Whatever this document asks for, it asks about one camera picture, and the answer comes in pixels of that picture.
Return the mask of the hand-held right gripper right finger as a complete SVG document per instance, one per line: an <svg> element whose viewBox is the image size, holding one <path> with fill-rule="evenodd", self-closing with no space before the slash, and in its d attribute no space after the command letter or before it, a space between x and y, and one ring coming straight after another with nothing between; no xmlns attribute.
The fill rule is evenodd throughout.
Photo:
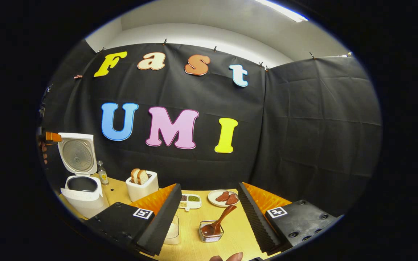
<svg viewBox="0 0 418 261"><path fill-rule="evenodd" d="M269 256L298 248L340 220L307 200L290 202L245 182L238 196L260 250Z"/></svg>

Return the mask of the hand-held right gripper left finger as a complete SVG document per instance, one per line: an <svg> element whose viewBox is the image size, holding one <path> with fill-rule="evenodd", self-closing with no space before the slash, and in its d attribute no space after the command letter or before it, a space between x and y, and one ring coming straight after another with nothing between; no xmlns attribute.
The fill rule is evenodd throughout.
<svg viewBox="0 0 418 261"><path fill-rule="evenodd" d="M134 203L113 203L86 226L124 251L158 256L180 199L181 185L169 185Z"/></svg>

